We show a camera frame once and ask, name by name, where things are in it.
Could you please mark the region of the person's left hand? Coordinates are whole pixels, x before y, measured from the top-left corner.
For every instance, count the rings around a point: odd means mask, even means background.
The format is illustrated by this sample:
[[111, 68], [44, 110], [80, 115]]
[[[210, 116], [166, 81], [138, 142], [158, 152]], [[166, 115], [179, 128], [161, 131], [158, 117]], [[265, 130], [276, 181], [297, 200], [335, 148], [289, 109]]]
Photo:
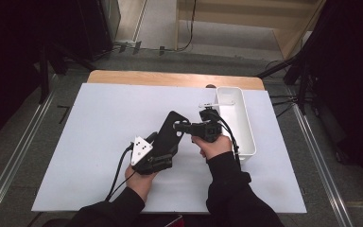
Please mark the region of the person's left hand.
[[143, 200], [143, 202], [147, 201], [147, 197], [155, 177], [156, 173], [140, 175], [135, 172], [131, 166], [128, 166], [125, 171], [127, 187], [132, 189]]

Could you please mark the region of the black stand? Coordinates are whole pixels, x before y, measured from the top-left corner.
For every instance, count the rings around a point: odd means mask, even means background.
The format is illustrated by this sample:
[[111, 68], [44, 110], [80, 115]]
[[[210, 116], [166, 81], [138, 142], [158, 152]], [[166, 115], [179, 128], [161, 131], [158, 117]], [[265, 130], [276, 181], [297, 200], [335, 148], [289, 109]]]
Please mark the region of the black stand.
[[41, 96], [39, 103], [43, 104], [49, 95], [49, 78], [48, 78], [48, 65], [51, 65], [54, 72], [57, 74], [65, 75], [68, 67], [64, 62], [64, 57], [75, 61], [82, 67], [86, 68], [90, 72], [96, 69], [95, 66], [84, 60], [82, 57], [71, 52], [64, 46], [52, 42], [44, 42], [40, 48], [40, 88]]
[[284, 83], [285, 85], [294, 85], [297, 80], [300, 81], [299, 92], [296, 94], [296, 104], [303, 115], [306, 115], [304, 103], [310, 78], [310, 68], [307, 62], [307, 57], [308, 52], [305, 48], [303, 48], [288, 60], [282, 61], [256, 75], [257, 78], [264, 79], [288, 67], [284, 77]]

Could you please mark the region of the dark cabinet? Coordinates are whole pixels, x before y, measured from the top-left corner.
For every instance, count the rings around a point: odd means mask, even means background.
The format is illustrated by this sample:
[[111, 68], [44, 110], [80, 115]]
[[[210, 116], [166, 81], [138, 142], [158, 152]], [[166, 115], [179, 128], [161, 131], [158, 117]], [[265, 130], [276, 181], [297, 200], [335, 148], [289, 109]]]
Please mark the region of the dark cabinet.
[[118, 0], [77, 0], [83, 37], [86, 38], [86, 58], [94, 61], [112, 50], [121, 21]]

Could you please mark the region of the red item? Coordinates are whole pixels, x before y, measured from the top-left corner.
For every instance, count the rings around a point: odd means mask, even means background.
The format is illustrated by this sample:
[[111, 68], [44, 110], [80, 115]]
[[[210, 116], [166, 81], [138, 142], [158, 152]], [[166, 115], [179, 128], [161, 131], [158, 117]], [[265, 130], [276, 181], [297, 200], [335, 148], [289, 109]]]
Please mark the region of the red item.
[[174, 220], [170, 221], [165, 227], [184, 227], [183, 216], [179, 215]]

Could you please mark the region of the black curtain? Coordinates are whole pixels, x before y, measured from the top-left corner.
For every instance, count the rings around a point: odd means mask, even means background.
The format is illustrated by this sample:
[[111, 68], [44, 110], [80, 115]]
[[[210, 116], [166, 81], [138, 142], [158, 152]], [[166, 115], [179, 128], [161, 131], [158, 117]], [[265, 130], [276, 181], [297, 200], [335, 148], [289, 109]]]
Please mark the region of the black curtain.
[[337, 147], [363, 167], [363, 0], [326, 0], [311, 38], [315, 92], [344, 132]]
[[60, 44], [75, 0], [0, 0], [0, 130], [40, 86], [40, 48]]

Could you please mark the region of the black phone case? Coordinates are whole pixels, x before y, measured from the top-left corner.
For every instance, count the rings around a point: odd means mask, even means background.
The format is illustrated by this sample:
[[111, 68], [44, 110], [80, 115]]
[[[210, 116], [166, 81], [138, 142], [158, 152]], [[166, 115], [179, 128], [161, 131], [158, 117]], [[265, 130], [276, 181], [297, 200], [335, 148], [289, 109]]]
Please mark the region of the black phone case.
[[153, 142], [152, 152], [154, 157], [162, 157], [165, 155], [173, 157], [177, 153], [182, 134], [178, 135], [178, 132], [174, 129], [174, 124], [176, 122], [187, 123], [188, 120], [174, 111], [171, 111], [167, 115]]

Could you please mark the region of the person's right hand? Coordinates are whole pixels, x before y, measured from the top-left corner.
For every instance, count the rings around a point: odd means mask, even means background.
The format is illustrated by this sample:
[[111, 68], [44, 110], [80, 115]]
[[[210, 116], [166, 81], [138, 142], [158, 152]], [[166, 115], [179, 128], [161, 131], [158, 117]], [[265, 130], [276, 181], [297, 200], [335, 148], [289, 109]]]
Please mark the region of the person's right hand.
[[207, 160], [232, 150], [231, 139], [225, 135], [219, 135], [215, 142], [212, 143], [207, 142], [198, 136], [192, 136], [191, 139], [192, 142], [199, 147], [200, 155]]

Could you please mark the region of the white plastic bin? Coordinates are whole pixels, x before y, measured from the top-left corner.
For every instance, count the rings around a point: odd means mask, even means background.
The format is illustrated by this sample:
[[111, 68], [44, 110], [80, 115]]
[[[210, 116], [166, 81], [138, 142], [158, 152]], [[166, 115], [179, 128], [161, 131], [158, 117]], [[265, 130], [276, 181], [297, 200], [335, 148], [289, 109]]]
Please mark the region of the white plastic bin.
[[256, 146], [243, 91], [237, 87], [218, 87], [216, 104], [220, 116], [230, 127], [236, 144], [239, 146], [240, 163], [244, 164], [256, 153]]

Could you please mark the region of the white board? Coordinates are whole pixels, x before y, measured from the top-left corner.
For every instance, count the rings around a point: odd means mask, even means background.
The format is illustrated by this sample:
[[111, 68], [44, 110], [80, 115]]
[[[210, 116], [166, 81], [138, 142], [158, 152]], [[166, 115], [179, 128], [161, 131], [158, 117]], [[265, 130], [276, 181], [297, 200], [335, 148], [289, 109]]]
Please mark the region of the white board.
[[[277, 213], [306, 207], [285, 142], [265, 91], [244, 93], [256, 153], [242, 165], [255, 194]], [[103, 201], [122, 182], [130, 163], [125, 148], [136, 136], [158, 130], [175, 111], [199, 121], [209, 88], [85, 83], [81, 86], [32, 206], [35, 212], [77, 211]], [[146, 212], [205, 213], [211, 174], [199, 148], [184, 136], [173, 166], [154, 179]]]

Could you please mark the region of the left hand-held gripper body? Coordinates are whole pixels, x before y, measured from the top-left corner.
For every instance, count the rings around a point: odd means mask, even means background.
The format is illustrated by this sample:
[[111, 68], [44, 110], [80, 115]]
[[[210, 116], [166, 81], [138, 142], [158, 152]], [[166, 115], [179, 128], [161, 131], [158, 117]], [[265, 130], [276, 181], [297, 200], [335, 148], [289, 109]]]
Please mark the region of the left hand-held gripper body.
[[148, 143], [146, 138], [141, 136], [136, 136], [134, 139], [130, 164], [132, 169], [140, 175], [150, 175], [172, 167], [172, 157], [170, 155], [153, 156], [153, 142]]

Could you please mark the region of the wooden table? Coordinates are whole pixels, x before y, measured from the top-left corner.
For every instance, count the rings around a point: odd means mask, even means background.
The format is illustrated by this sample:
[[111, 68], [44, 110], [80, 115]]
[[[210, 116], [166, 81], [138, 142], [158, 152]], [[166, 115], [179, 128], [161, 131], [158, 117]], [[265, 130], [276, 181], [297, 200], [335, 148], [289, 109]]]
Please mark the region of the wooden table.
[[214, 85], [243, 90], [265, 90], [264, 83], [259, 78], [143, 71], [94, 70], [87, 82], [201, 88]]

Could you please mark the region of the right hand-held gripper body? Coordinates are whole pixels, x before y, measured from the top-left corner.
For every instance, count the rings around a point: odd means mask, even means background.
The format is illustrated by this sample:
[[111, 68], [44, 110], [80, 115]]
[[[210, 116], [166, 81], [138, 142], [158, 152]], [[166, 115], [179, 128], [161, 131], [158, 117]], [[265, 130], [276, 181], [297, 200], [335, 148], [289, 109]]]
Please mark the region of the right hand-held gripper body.
[[223, 129], [225, 129], [230, 136], [233, 136], [230, 126], [220, 116], [218, 110], [216, 110], [218, 104], [205, 103], [199, 105], [199, 107], [201, 108], [199, 116], [204, 125], [204, 134], [200, 136], [201, 139], [210, 143], [215, 142]]

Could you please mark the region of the wooden shelf frame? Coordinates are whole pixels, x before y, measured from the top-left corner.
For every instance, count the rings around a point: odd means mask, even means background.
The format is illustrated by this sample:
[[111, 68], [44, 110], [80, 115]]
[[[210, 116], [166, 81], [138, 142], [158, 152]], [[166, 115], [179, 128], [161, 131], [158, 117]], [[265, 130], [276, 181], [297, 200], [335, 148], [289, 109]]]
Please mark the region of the wooden shelf frame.
[[285, 60], [314, 28], [327, 0], [176, 0], [175, 46], [179, 20], [271, 28]]

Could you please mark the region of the metal floor rail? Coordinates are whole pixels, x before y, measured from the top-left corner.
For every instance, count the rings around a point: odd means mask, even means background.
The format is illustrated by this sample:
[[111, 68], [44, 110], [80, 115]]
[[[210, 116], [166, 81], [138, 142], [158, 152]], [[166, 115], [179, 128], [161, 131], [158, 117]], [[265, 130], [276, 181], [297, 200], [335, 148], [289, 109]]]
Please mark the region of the metal floor rail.
[[342, 198], [332, 173], [321, 153], [318, 141], [315, 138], [306, 115], [303, 114], [304, 106], [299, 104], [299, 100], [294, 101], [293, 110], [300, 125], [305, 142], [311, 153], [315, 167], [320, 175], [320, 180], [337, 219], [338, 226], [354, 227], [354, 223], [348, 212], [344, 199]]
[[10, 153], [10, 157], [5, 163], [5, 167], [0, 172], [0, 204], [8, 192], [21, 163], [26, 157], [28, 148], [30, 147], [32, 140], [52, 102], [59, 80], [60, 77], [57, 74], [54, 74], [49, 79], [48, 85], [51, 87], [51, 91], [48, 93], [45, 101], [35, 108], [32, 117], [27, 121], [26, 128], [24, 129], [20, 139], [16, 142], [15, 148]]

